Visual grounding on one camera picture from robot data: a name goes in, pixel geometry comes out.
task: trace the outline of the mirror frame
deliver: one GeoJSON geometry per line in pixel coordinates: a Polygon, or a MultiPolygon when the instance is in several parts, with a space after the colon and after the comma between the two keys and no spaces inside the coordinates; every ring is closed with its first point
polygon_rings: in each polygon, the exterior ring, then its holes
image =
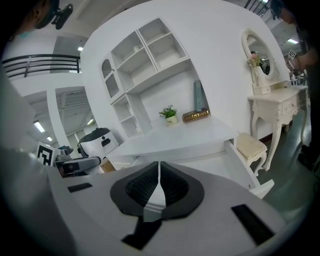
{"type": "Polygon", "coordinates": [[[277,63],[275,58],[273,57],[270,49],[264,40],[261,39],[252,29],[247,28],[243,31],[241,36],[242,47],[247,57],[247,64],[251,68],[252,73],[252,87],[254,94],[267,94],[270,93],[270,86],[275,85],[277,83],[284,82],[280,80],[279,70],[277,68],[277,63]],[[261,43],[261,45],[266,49],[267,57],[270,63],[270,73],[267,75],[263,72],[263,70],[259,66],[254,66],[252,64],[251,51],[248,45],[248,38],[253,38],[261,43]]]}

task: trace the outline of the gray floor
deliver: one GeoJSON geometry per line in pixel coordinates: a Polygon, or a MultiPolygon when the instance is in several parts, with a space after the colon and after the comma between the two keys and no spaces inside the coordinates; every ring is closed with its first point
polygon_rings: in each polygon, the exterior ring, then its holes
{"type": "MultiPolygon", "coordinates": [[[[298,154],[302,143],[300,133],[303,113],[293,118],[293,125],[287,133],[283,132],[275,151],[269,171],[260,170],[257,177],[261,184],[273,179],[274,186],[263,198],[272,205],[289,222],[308,208],[314,197],[314,190],[318,188],[318,180],[313,172],[301,165],[298,154]]],[[[304,137],[309,145],[311,139],[310,119],[304,130],[304,137]]],[[[265,143],[268,151],[271,140],[265,143]]]]}

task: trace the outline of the person's arm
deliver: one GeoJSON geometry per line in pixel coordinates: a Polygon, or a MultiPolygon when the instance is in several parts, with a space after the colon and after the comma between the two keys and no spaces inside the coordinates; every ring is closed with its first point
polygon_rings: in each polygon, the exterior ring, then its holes
{"type": "Polygon", "coordinates": [[[300,70],[305,70],[307,66],[317,64],[319,56],[315,48],[311,48],[306,54],[295,59],[295,64],[300,70]]]}

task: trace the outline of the balcony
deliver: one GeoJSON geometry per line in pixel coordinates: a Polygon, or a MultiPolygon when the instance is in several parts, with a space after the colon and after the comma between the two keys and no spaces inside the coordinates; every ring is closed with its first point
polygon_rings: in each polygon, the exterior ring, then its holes
{"type": "Polygon", "coordinates": [[[48,73],[81,73],[80,57],[63,54],[33,54],[2,61],[8,78],[20,79],[48,73]]]}

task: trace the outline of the open drawer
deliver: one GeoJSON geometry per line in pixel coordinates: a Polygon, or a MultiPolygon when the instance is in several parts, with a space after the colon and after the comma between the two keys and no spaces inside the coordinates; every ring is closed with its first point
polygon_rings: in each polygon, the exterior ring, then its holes
{"type": "Polygon", "coordinates": [[[170,161],[203,172],[223,176],[230,179],[259,198],[263,198],[274,186],[271,179],[260,185],[254,172],[243,159],[235,146],[229,141],[224,142],[225,150],[200,157],[170,161]]]}

